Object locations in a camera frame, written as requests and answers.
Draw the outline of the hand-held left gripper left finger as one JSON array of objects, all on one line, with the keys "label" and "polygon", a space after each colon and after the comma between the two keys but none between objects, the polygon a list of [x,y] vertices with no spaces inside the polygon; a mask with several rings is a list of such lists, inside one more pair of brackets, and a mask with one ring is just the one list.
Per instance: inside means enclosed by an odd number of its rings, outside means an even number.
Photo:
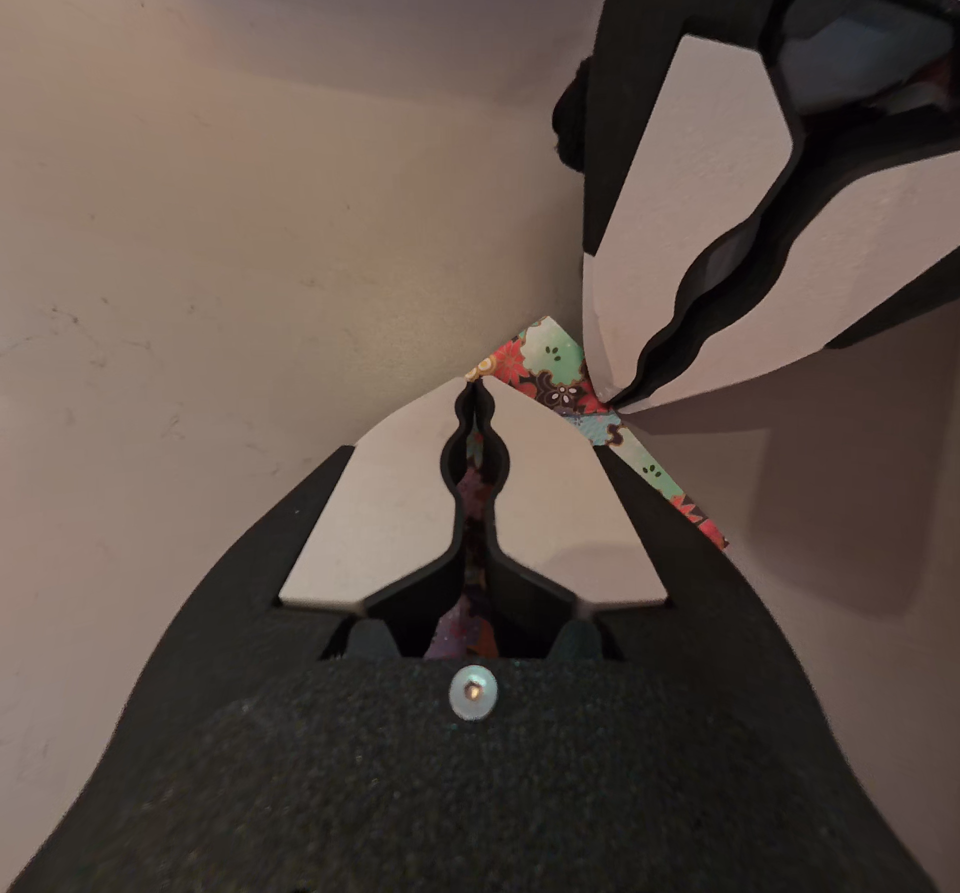
[{"label": "hand-held left gripper left finger", "polygon": [[355,443],[279,591],[286,607],[365,614],[454,544],[472,383],[455,377]]}]

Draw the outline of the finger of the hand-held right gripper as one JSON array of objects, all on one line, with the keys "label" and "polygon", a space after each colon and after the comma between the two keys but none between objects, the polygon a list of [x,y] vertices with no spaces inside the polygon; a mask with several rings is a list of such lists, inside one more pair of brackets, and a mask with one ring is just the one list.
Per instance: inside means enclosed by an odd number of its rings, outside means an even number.
[{"label": "finger of the hand-held right gripper", "polygon": [[958,242],[958,152],[856,180],[794,241],[756,307],[711,335],[676,379],[621,412],[749,382],[820,351]]},{"label": "finger of the hand-held right gripper", "polygon": [[754,213],[793,145],[759,52],[680,40],[599,249],[583,257],[583,353],[602,402],[634,381],[692,264]]}]

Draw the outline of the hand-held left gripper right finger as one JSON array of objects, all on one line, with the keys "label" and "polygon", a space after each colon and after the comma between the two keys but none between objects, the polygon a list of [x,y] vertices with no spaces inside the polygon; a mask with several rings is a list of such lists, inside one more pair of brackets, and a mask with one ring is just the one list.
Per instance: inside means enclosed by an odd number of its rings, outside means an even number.
[{"label": "hand-held left gripper right finger", "polygon": [[565,589],[584,613],[666,602],[594,445],[571,419],[484,377],[480,429],[498,557]]}]

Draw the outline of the floral origami paper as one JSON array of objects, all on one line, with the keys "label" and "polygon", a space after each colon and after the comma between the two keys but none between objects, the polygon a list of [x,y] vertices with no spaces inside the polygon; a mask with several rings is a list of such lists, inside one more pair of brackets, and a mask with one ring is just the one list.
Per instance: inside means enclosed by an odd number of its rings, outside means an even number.
[{"label": "floral origami paper", "polygon": [[[492,377],[563,417],[596,448],[616,454],[719,551],[729,542],[716,524],[675,482],[624,424],[618,412],[594,391],[583,348],[552,318],[531,323],[485,357],[464,379]],[[484,507],[493,483],[482,478],[484,441],[474,426],[465,442],[465,472],[458,482],[466,524],[464,586],[457,603],[438,620],[427,660],[499,655],[486,591],[482,558]]]}]

